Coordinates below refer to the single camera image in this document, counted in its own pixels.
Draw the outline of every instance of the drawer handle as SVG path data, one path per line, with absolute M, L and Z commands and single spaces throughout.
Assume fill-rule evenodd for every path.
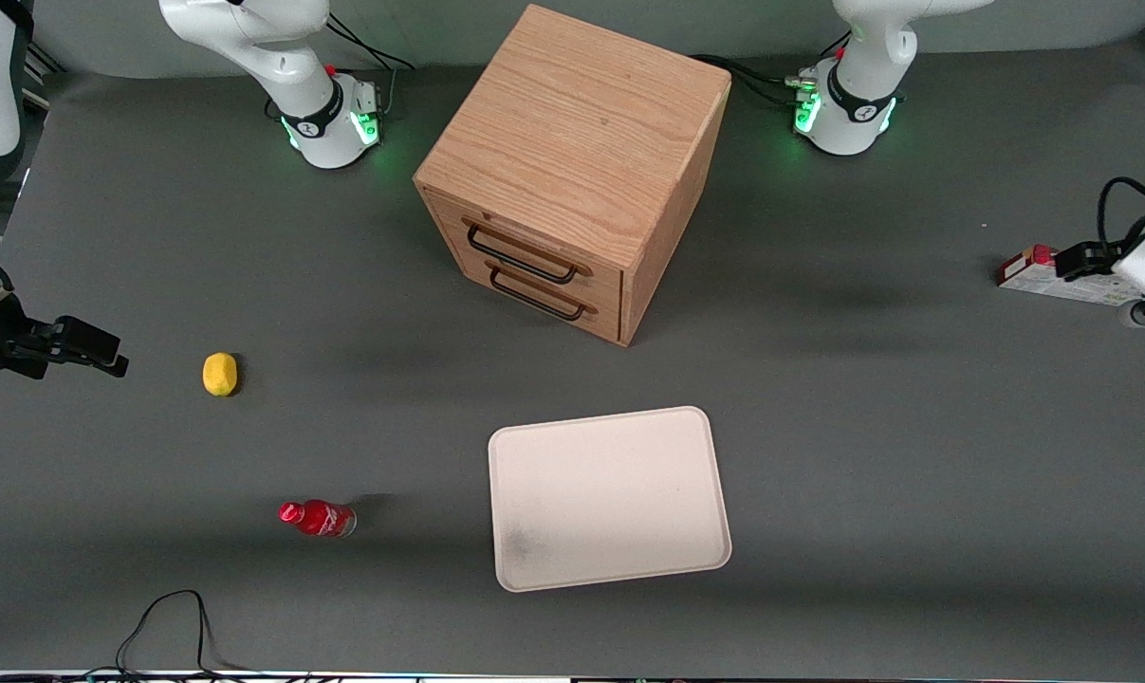
M 498 292 L 503 292 L 503 293 L 505 293 L 507 295 L 511 295 L 511 297 L 514 297 L 514 299 L 519 300 L 519 302 L 521 302 L 521 303 L 529 303 L 530 307 L 535 307 L 535 308 L 537 308 L 538 310 L 540 310 L 540 311 L 543 311 L 545 313 L 553 315 L 553 316 L 558 317 L 558 319 L 567 320 L 567 323 L 576 323 L 576 320 L 581 319 L 581 316 L 584 316 L 584 309 L 585 309 L 584 303 L 581 303 L 579 307 L 576 307 L 576 312 L 567 313 L 567 312 L 563 312 L 563 311 L 559 310 L 559 308 L 550 307 L 550 305 L 546 305 L 546 303 L 539 302 L 538 299 L 528 297 L 528 295 L 524 295 L 521 292 L 518 292 L 516 289 L 512 288 L 511 286 L 500 285 L 499 281 L 497 281 L 497 276 L 498 275 L 500 275 L 500 269 L 493 268 L 492 269 L 492 275 L 489 276 L 489 281 L 490 281 L 490 284 L 492 284 L 492 287 L 495 289 L 497 289 Z
M 507 263 L 516 269 L 523 269 L 523 271 L 529 272 L 529 275 L 532 275 L 534 277 L 540 277 L 546 281 L 554 281 L 555 285 L 567 285 L 568 281 L 572 281 L 572 277 L 576 277 L 576 267 L 568 267 L 567 275 L 555 275 L 546 272 L 545 269 L 535 268 L 532 264 L 524 263 L 524 261 L 513 259 L 504 252 L 482 245 L 482 243 L 475 241 L 475 236 L 480 233 L 480 225 L 473 224 L 473 222 L 469 221 L 467 221 L 467 224 L 472 225 L 472 228 L 467 230 L 467 241 L 472 243 L 472 247 L 475 247 L 479 252 L 484 252 L 487 255 L 495 256 L 495 259 L 499 259 L 500 261 L 504 261 L 504 263 Z

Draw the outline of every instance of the gray table surface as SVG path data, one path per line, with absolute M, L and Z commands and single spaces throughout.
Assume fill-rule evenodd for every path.
M 447 254 L 411 173 L 476 74 L 400 76 L 334 173 L 250 78 L 64 82 L 0 256 L 133 364 L 0 375 L 0 667 L 109 662 L 195 587 L 260 669 L 1145 681 L 1145 332 L 992 283 L 1145 182 L 1145 40 L 924 56 L 851 159 L 739 87 L 629 350 Z M 236 398 L 199 383 L 218 350 Z M 503 591 L 490 434 L 678 405 L 711 416 L 733 561 Z M 299 535 L 299 497 L 361 527 Z M 187 669 L 191 610 L 131 664 Z

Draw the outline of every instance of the drawer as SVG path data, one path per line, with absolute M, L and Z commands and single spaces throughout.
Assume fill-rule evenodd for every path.
M 579 302 L 618 308 L 623 281 L 619 269 L 569 255 L 559 246 L 540 245 L 500 217 L 459 206 L 436 191 L 425 191 L 425 197 L 447 245 L 467 275 L 473 264 L 492 259 L 504 269 Z
M 552 286 L 550 281 L 536 280 L 528 273 L 495 259 L 479 259 L 472 261 L 468 267 L 464 272 L 477 284 L 489 286 L 516 302 L 536 308 L 555 319 L 562 319 L 563 323 L 617 344 L 619 329 L 617 294 L 614 299 L 591 302 L 572 297 L 558 286 Z

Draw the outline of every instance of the lemon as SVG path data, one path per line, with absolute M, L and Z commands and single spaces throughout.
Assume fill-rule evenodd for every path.
M 235 386 L 239 383 L 239 370 L 235 356 L 214 354 L 211 358 L 205 358 L 205 368 L 202 370 L 200 378 L 205 390 L 215 397 L 229 397 L 235 391 Z

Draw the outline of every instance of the plastic bottle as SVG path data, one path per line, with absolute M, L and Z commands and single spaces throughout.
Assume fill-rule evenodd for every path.
M 350 507 L 334 502 L 285 502 L 277 510 L 277 516 L 307 535 L 349 535 L 357 527 L 357 514 Z

